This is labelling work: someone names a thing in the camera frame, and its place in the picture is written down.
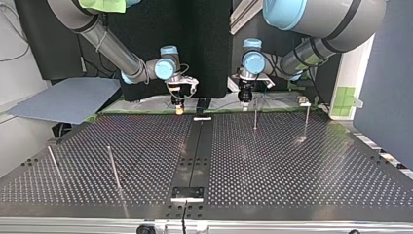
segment vertical post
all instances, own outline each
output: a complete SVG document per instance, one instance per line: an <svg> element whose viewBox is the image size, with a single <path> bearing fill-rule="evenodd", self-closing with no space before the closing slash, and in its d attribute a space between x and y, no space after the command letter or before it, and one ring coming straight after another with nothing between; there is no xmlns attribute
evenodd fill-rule
<svg viewBox="0 0 413 234"><path fill-rule="evenodd" d="M118 177L118 170L116 169L115 159L112 153L112 147L107 146L107 153L109 154L110 163L112 164L112 170L113 170L113 175L115 176L115 179L116 179L116 184L118 185L119 189L122 189L121 182Z"/></svg>
<svg viewBox="0 0 413 234"><path fill-rule="evenodd" d="M58 164L57 164L57 161L56 161L56 158L55 158L55 154L54 154L52 148L51 148L50 146L48 146L48 149L49 149L49 153L51 154L51 157L52 157L52 160L53 160L53 164L55 165L55 167L58 168Z"/></svg>
<svg viewBox="0 0 413 234"><path fill-rule="evenodd" d="M310 108L311 108L311 105L309 105L309 106L307 107L306 126L309 124Z"/></svg>
<svg viewBox="0 0 413 234"><path fill-rule="evenodd" d="M258 129L258 98L255 99L254 130Z"/></svg>

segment black panel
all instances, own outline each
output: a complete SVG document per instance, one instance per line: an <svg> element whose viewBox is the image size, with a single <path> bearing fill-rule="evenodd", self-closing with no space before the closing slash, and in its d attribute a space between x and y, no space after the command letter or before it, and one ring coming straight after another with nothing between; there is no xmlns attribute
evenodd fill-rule
<svg viewBox="0 0 413 234"><path fill-rule="evenodd" d="M144 60L157 59L165 45L178 47L189 75L200 80L198 97L222 98L229 67L230 0L142 1L126 14L112 14L111 30ZM127 100L166 94L163 82L123 86Z"/></svg>
<svg viewBox="0 0 413 234"><path fill-rule="evenodd" d="M16 7L43 79L82 76L76 36L56 18L47 0L16 0Z"/></svg>

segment perforated metal table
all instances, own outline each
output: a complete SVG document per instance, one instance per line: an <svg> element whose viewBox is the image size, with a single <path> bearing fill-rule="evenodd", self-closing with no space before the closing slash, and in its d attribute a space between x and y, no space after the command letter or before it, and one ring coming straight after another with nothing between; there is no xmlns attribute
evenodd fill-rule
<svg viewBox="0 0 413 234"><path fill-rule="evenodd" d="M413 181L321 113L108 115L0 179L0 216L413 223ZM122 191L112 173L113 149ZM202 203L173 203L202 187Z"/></svg>

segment black cable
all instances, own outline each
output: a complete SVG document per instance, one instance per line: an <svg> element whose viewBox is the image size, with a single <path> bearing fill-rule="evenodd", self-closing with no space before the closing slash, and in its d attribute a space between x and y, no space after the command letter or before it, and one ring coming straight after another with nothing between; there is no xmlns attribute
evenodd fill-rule
<svg viewBox="0 0 413 234"><path fill-rule="evenodd" d="M183 216L182 216L182 234L186 234L186 225L185 225L185 216L186 216L186 205L187 203L185 203L185 208L183 210Z"/></svg>
<svg viewBox="0 0 413 234"><path fill-rule="evenodd" d="M26 50L23 52L23 54L21 54L21 55L19 55L19 56L16 56L16 57L14 57L14 58L2 59L2 60L0 60L0 62L20 59L20 58L22 58L23 56L27 55L27 53L28 53L29 50L30 50L30 46L27 45L27 48L26 48Z"/></svg>
<svg viewBox="0 0 413 234"><path fill-rule="evenodd" d="M83 47L82 47L82 44L81 44L80 38L79 38L79 34L76 34L76 38L77 38L78 45L79 45L79 52L80 52L81 60L84 61L85 63L87 63L89 66L91 66L92 68L94 68L96 70L96 75L95 76L96 77L99 76L99 72L100 72L100 73L102 73L103 75L105 75L107 77L112 77L113 74L109 75L109 74L105 73L104 71L100 70L96 64L94 64L93 62L85 59L84 52L83 52Z"/></svg>
<svg viewBox="0 0 413 234"><path fill-rule="evenodd" d="M320 92L319 92L319 88L317 88L316 85L316 79L313 76L313 73L311 72L311 68L308 69L308 72L310 74L310 80L313 82L313 86L316 89L317 95L319 96L319 99L322 101L322 103L325 105L325 107L327 108L328 112L330 112L330 107L327 105L327 102L325 102L325 100L322 98Z"/></svg>

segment white panel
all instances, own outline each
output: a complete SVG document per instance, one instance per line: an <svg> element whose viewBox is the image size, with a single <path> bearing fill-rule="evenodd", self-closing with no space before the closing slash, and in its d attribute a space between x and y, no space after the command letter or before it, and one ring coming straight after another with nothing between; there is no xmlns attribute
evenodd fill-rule
<svg viewBox="0 0 413 234"><path fill-rule="evenodd" d="M5 3L13 6L12 1ZM21 31L19 19L4 7L1 7L1 11L16 29ZM27 45L17 36L3 15L0 16L0 35L0 60L19 56L25 51ZM0 61L0 106L30 97L46 88L46 82L42 80L31 51L22 58Z"/></svg>
<svg viewBox="0 0 413 234"><path fill-rule="evenodd" d="M0 177L44 149L56 124L12 116L0 117L0 123Z"/></svg>
<svg viewBox="0 0 413 234"><path fill-rule="evenodd" d="M2 0L14 7L13 0ZM0 7L12 24L21 31L19 20L9 10ZM26 44L0 16L0 59L21 55ZM31 51L24 57L0 61L0 177L17 167L22 161L41 151L51 138L52 122L15 118L4 111L19 101L47 88L42 80Z"/></svg>

